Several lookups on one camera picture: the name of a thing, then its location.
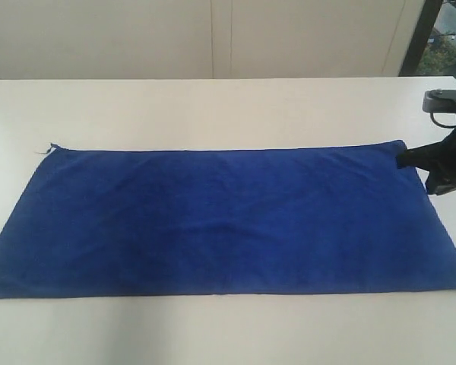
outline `green plant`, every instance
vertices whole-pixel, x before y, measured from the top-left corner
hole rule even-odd
[[[443,76],[456,63],[456,49],[446,39],[439,45],[428,44],[417,66],[417,76]]]

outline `white cabinet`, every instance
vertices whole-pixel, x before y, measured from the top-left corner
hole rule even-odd
[[[0,0],[0,78],[397,75],[423,0]]]

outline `blue towel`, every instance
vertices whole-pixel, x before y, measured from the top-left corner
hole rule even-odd
[[[56,148],[0,234],[0,298],[456,289],[403,149]]]

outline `white wall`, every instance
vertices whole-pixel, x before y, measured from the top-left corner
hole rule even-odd
[[[0,78],[397,75],[424,0],[0,0]]]

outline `white table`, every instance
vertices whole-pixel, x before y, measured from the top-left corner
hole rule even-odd
[[[50,141],[416,147],[448,133],[421,111],[439,87],[456,81],[0,81],[0,230]],[[432,201],[456,244],[456,192]],[[456,292],[0,300],[0,365],[343,363],[456,364]]]

